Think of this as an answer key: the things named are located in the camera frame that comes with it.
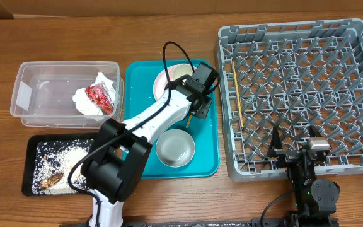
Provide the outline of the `grey round bowl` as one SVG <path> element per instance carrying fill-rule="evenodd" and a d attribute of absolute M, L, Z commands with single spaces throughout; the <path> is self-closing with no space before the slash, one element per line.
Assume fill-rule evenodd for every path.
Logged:
<path fill-rule="evenodd" d="M 181 129 L 170 129 L 156 141 L 156 154 L 160 162 L 172 168 L 187 165 L 195 154 L 195 141 Z"/>

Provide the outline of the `red snack wrapper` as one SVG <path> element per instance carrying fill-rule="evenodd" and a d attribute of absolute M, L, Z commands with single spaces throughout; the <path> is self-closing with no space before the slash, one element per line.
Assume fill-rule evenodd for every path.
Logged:
<path fill-rule="evenodd" d="M 106 114 L 113 113 L 113 103 L 103 82 L 86 88 L 86 95 Z"/>

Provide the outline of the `white napkin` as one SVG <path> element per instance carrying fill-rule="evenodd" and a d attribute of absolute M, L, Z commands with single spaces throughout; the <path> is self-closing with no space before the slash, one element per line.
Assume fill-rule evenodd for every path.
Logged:
<path fill-rule="evenodd" d="M 109 96 L 113 103 L 113 113 L 115 110 L 115 98 L 116 91 L 113 87 L 113 81 L 108 79 L 102 72 L 99 72 L 95 82 L 91 85 L 103 82 L 106 89 L 108 90 Z M 84 115 L 103 115 L 107 114 L 103 112 L 97 105 L 95 105 L 86 95 L 86 88 L 77 89 L 75 94 L 72 96 L 72 100 L 75 103 L 77 111 Z"/>

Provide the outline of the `rice and food scraps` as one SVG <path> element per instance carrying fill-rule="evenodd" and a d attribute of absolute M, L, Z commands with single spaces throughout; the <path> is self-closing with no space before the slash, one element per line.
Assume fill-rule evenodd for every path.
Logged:
<path fill-rule="evenodd" d="M 33 195 L 75 194 L 68 185 L 74 165 L 88 154 L 92 139 L 42 141 L 37 144 L 32 179 Z"/>

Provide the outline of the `wooden chopstick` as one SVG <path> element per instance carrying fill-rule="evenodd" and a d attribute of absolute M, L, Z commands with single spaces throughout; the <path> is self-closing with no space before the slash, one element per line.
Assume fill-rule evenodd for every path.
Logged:
<path fill-rule="evenodd" d="M 188 121 L 187 121 L 187 124 L 186 124 L 186 128 L 187 128 L 187 129 L 188 129 L 188 128 L 189 128 L 189 126 L 190 126 L 191 120 L 192 120 L 192 116 L 191 116 L 191 115 L 189 115 L 189 117 L 188 117 Z"/>
<path fill-rule="evenodd" d="M 236 68 L 234 65 L 234 61 L 232 60 L 232 70 L 233 70 L 233 76 L 234 76 L 234 87 L 236 90 L 236 102 L 237 102 L 237 107 L 238 107 L 238 115 L 239 115 L 239 122 L 240 122 L 240 126 L 241 128 L 244 127 L 244 122 L 243 122 L 243 115 L 242 115 L 242 109 L 241 109 L 241 100 L 240 100 L 240 95 L 239 95 L 239 88 L 238 88 L 238 80 L 237 80 L 237 75 L 236 75 Z"/>

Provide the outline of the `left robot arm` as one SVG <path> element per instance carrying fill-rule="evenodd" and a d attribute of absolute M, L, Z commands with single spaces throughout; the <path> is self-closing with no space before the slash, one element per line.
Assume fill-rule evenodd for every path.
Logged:
<path fill-rule="evenodd" d="M 193 115 L 204 119 L 216 76 L 182 76 L 139 115 L 122 123 L 107 120 L 82 162 L 93 213 L 88 226 L 121 226 L 122 205 L 141 180 L 153 142 L 174 123 Z"/>

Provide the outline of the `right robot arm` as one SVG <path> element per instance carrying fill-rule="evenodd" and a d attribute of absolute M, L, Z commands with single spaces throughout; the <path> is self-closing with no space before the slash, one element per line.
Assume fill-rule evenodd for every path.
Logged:
<path fill-rule="evenodd" d="M 318 179 L 314 170 L 315 164 L 326 160 L 331 146 L 314 125 L 309 126 L 308 132 L 310 138 L 300 149 L 284 151 L 277 127 L 272 129 L 267 156 L 277 159 L 277 168 L 287 170 L 297 208 L 287 212 L 279 226 L 338 226 L 338 220 L 330 215 L 337 210 L 340 186 Z"/>

